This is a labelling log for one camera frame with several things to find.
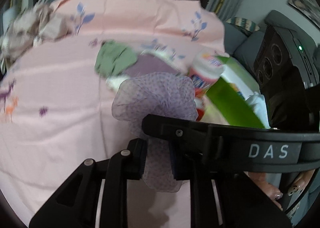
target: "pink bedsheet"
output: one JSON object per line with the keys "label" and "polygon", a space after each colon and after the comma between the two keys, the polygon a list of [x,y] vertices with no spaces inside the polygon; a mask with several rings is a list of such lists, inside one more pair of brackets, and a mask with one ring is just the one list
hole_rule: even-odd
{"label": "pink bedsheet", "polygon": [[[53,6],[72,18],[75,34],[29,50],[0,87],[9,93],[6,113],[0,99],[0,186],[17,193],[24,207],[4,192],[26,224],[82,161],[109,158],[134,138],[127,123],[112,117],[115,94],[94,71],[102,41],[171,52],[184,73],[199,52],[227,56],[223,24],[196,1],[57,0]],[[189,227],[189,202],[188,183],[170,194],[129,182],[129,227]]]}

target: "mesh scrunchie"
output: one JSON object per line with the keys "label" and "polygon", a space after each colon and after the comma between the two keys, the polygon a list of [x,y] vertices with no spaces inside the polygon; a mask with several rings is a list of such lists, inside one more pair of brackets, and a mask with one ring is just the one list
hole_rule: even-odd
{"label": "mesh scrunchie", "polygon": [[182,181],[173,178],[168,141],[142,132],[148,114],[196,120],[195,90],[190,78],[169,73],[151,73],[125,80],[112,104],[112,115],[129,122],[132,134],[148,141],[143,179],[157,191],[177,192]]}

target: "bottle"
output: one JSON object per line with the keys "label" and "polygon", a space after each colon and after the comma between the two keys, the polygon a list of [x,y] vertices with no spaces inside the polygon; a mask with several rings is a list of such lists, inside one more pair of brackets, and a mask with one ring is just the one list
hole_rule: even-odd
{"label": "bottle", "polygon": [[196,119],[196,121],[201,121],[205,113],[204,101],[202,98],[195,98],[195,103],[198,112],[198,118]]}
{"label": "bottle", "polygon": [[220,78],[224,65],[214,55],[202,53],[197,55],[188,72],[195,86],[195,97],[201,99],[207,90]]}

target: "black speaker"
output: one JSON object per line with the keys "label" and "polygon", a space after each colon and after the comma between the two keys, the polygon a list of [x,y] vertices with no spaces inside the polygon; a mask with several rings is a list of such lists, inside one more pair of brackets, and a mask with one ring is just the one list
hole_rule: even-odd
{"label": "black speaker", "polygon": [[306,89],[318,84],[311,61],[296,31],[267,27],[254,71],[266,99],[271,127],[319,130],[319,113],[309,110],[305,95]]}

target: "sofa cushion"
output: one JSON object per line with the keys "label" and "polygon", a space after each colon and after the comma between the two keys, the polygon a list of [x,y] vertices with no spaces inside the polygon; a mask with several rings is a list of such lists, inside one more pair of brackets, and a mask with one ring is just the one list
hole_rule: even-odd
{"label": "sofa cushion", "polygon": [[229,55],[232,55],[235,50],[247,39],[241,31],[236,29],[229,23],[224,22],[224,47]]}
{"label": "sofa cushion", "polygon": [[263,37],[263,32],[255,31],[233,53],[233,57],[237,59],[254,78],[253,63],[258,55]]}
{"label": "sofa cushion", "polygon": [[247,37],[249,37],[253,32],[260,30],[260,27],[257,24],[246,18],[233,17],[229,20],[226,20],[226,22],[233,25]]}

